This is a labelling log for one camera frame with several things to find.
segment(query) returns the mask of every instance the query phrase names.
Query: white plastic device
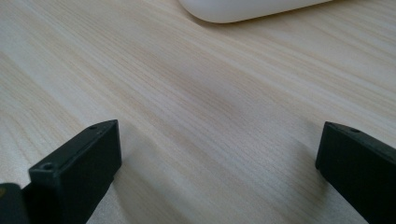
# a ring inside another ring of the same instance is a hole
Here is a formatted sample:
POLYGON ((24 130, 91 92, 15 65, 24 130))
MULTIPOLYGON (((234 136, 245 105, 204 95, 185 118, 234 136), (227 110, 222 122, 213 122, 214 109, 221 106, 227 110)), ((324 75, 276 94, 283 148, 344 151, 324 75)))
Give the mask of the white plastic device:
POLYGON ((331 0, 179 0, 192 15, 204 21, 233 22, 288 11, 331 0))

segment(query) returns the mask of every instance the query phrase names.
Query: light wood grain surface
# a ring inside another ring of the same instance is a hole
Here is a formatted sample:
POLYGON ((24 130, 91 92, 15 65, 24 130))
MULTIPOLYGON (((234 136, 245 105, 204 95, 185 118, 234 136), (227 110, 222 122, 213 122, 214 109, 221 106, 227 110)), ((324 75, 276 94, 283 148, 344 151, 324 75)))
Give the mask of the light wood grain surface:
POLYGON ((118 119, 123 165, 89 223, 364 223, 314 162, 325 120, 396 147, 395 11, 213 24, 177 0, 2 0, 0 182, 118 119))

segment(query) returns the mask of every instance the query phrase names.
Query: small hole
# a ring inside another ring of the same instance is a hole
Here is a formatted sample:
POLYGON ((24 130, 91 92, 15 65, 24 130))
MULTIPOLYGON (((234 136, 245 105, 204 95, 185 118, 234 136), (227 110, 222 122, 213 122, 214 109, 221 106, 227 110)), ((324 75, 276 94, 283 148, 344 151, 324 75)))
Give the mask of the small hole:
POLYGON ((3 197, 7 192, 6 188, 0 188, 0 198, 3 197))
POLYGON ((350 131, 352 131, 353 133, 359 133, 360 131, 357 129, 350 129, 350 131))
POLYGON ((41 168, 43 169, 43 170, 52 170, 53 168, 54 168, 54 166, 53 166, 53 164, 52 163, 50 163, 50 162, 48 162, 48 163, 45 163, 45 164, 43 164, 42 166, 41 166, 41 168))

